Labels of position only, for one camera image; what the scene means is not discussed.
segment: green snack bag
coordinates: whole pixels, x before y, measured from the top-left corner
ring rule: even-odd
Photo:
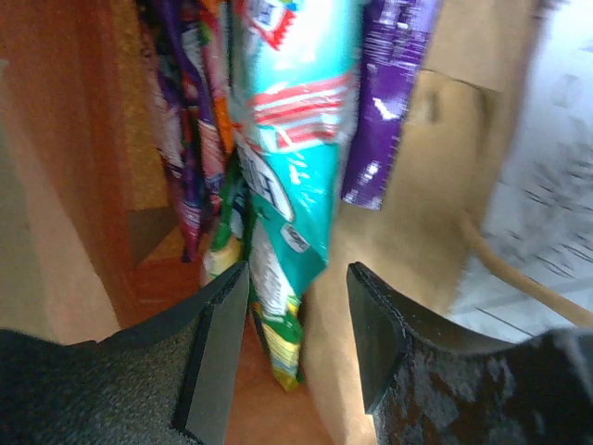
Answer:
[[[270,357],[274,377],[286,391],[291,391],[303,381],[298,369],[303,338],[297,318],[301,296],[288,284],[261,220],[251,206],[247,211],[245,246],[251,273],[249,304],[253,322]]]
[[[208,252],[204,255],[203,285],[206,285],[243,254],[247,184],[241,175],[236,153],[229,160],[229,170],[221,190],[221,216]]]
[[[356,129],[362,3],[232,2],[231,116],[256,213],[252,309],[287,390],[299,381],[298,307],[329,260]]]

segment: candy wrapper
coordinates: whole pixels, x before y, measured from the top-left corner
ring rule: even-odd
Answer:
[[[364,10],[359,126],[342,198],[379,210],[441,0],[371,0]]]
[[[229,3],[227,0],[198,0],[200,42],[206,65],[208,85],[212,94],[214,115],[227,154],[234,149],[233,126],[229,117],[227,98],[229,76],[227,51]]]
[[[216,128],[202,63],[198,7],[193,0],[151,0],[169,36],[182,74],[183,99],[201,142],[204,181],[214,212],[221,205],[225,153]]]
[[[243,257],[243,235],[246,221],[247,184],[241,176],[236,154],[221,190],[221,216],[208,252],[204,256],[204,282],[206,285]]]
[[[147,0],[138,0],[137,5],[155,141],[180,222],[184,256],[192,260],[198,250],[207,193],[189,111],[183,106],[181,71],[156,11]]]
[[[298,382],[300,296],[328,261],[354,133],[360,0],[233,2],[235,142],[256,217],[252,308],[278,381]]]

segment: hanging snack bag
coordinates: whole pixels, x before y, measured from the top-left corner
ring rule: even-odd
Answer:
[[[371,0],[364,8],[359,125],[342,198],[379,210],[441,0]]]
[[[229,117],[227,98],[229,95],[227,25],[227,0],[198,0],[198,18],[202,57],[206,66],[208,86],[212,94],[214,115],[227,155],[234,149],[233,126]]]
[[[183,99],[200,137],[202,170],[210,202],[217,213],[221,205],[225,154],[212,113],[197,21],[192,0],[151,0],[169,36],[182,73]]]
[[[151,124],[183,235],[184,257],[191,260],[198,250],[206,190],[181,98],[181,72],[156,11],[146,0],[138,0],[137,6]]]
[[[218,227],[204,256],[203,285],[243,258],[247,193],[239,160],[233,155],[221,190],[222,205]]]
[[[231,114],[252,192],[252,307],[272,370],[298,382],[300,296],[328,261],[357,118],[360,0],[234,1]]]

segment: white surface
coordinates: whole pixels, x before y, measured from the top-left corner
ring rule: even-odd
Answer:
[[[533,279],[593,311],[593,2],[550,11],[527,78],[524,109],[483,232]],[[470,258],[449,318],[519,342],[560,315]]]

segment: purple snack bag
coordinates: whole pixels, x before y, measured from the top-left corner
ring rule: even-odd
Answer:
[[[371,0],[364,8],[359,126],[342,199],[379,210],[441,0]]]
[[[152,3],[167,30],[182,72],[183,99],[200,135],[204,179],[214,211],[218,212],[224,155],[202,63],[197,3],[196,0],[152,0]]]
[[[148,83],[151,120],[170,199],[184,240],[185,260],[193,260],[203,232],[204,179],[181,95],[182,76],[170,43],[148,0],[137,0]]]

